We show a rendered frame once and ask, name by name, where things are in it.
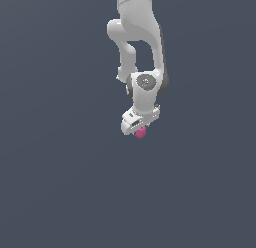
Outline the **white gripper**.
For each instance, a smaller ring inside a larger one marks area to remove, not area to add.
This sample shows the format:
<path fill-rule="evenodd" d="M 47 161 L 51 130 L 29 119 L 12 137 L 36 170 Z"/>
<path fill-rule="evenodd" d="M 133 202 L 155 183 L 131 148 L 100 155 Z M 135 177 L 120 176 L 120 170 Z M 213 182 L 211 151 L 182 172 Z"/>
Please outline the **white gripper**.
<path fill-rule="evenodd" d="M 150 124 L 157 120 L 160 115 L 160 106 L 156 104 L 153 111 L 147 115 L 137 113 L 130 108 L 122 115 L 121 131 L 124 135 L 135 134 L 142 127 L 149 127 Z"/>

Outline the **small pink object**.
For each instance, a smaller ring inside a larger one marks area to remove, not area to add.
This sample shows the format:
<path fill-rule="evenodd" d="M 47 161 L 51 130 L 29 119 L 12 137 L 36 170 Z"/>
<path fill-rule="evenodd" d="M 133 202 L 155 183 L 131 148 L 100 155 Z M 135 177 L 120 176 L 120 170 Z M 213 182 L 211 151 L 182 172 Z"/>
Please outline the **small pink object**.
<path fill-rule="evenodd" d="M 146 135 L 146 127 L 143 126 L 141 127 L 140 129 L 138 129 L 135 133 L 135 136 L 138 138 L 138 139 L 142 139 L 144 138 Z"/>

